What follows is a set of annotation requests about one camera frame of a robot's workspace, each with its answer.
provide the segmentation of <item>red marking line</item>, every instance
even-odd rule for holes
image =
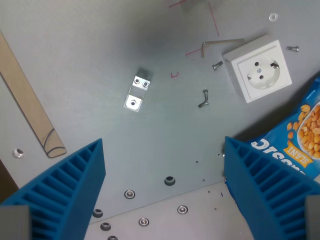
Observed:
[[[185,1],[187,1],[187,0],[182,0],[182,1],[180,1],[180,2],[177,2],[177,3],[175,3],[175,4],[172,4],[172,5],[169,6],[169,8],[172,8],[172,7],[176,6],[176,5],[182,4],[182,3],[184,3]]]
[[[209,3],[209,7],[210,7],[210,12],[211,12],[211,15],[212,15],[212,18],[213,18],[213,21],[214,21],[216,32],[218,33],[218,37],[220,37],[219,31],[218,31],[218,26],[217,26],[217,23],[216,23],[216,20],[215,20],[215,16],[214,16],[214,13],[213,13],[212,8],[211,8],[211,4],[210,4],[210,2],[208,2],[208,3]]]

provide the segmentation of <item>wooden ruler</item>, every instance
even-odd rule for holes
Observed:
[[[65,154],[65,146],[1,32],[0,73],[46,155],[55,158]]]

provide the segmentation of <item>peanut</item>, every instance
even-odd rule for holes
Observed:
[[[319,151],[319,144],[316,143],[313,148],[314,148],[315,152],[318,152]]]
[[[319,110],[320,110],[320,105],[317,105],[317,106],[314,108],[314,112],[317,113]]]
[[[290,129],[292,129],[292,122],[289,122],[288,125],[286,126],[286,129],[289,131]]]
[[[301,112],[298,116],[298,120],[301,121],[304,118],[304,112]]]
[[[292,139],[294,137],[294,133],[291,131],[291,132],[289,132],[289,134],[288,134],[288,139]]]
[[[295,122],[294,124],[293,124],[293,130],[295,130],[295,131],[297,131],[298,130],[298,123],[297,122]]]
[[[312,141],[309,143],[308,149],[311,150],[315,147],[315,143]]]
[[[302,106],[301,106],[301,111],[302,111],[302,112],[308,112],[308,111],[310,111],[310,106],[307,105],[307,104],[302,105]]]
[[[311,122],[312,122],[312,117],[308,117],[308,118],[304,121],[305,124],[309,124],[309,123],[311,123]]]
[[[316,151],[316,152],[313,154],[313,157],[314,157],[315,159],[320,158],[320,152]]]
[[[316,128],[317,126],[318,126],[318,124],[317,124],[315,121],[313,121],[313,122],[311,123],[311,127]]]
[[[314,135],[313,141],[317,144],[320,142],[320,136],[319,135]]]
[[[319,117],[320,117],[320,113],[317,112],[317,113],[313,116],[312,121],[313,121],[313,122],[317,121],[317,120],[319,119]]]
[[[315,138],[315,134],[311,131],[311,132],[309,132],[308,136],[309,136],[309,141],[313,142],[314,138]]]
[[[305,144],[307,141],[309,140],[309,136],[303,136],[303,138],[301,138],[301,143]]]
[[[314,134],[319,135],[320,134],[320,128],[316,127],[312,130],[312,132],[314,132]]]
[[[300,129],[300,131],[298,132],[298,137],[302,138],[303,136],[304,136],[304,131]]]

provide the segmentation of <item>metal bracket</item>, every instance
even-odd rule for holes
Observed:
[[[150,81],[141,77],[135,76],[129,93],[126,96],[124,106],[126,109],[130,109],[135,112],[139,112],[146,91],[149,88]]]

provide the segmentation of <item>blue ribbed block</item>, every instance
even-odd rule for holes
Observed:
[[[82,240],[106,175],[102,139],[41,173],[2,205],[28,205],[32,239]]]
[[[304,240],[305,198],[320,185],[247,143],[225,138],[226,184],[255,240]]]

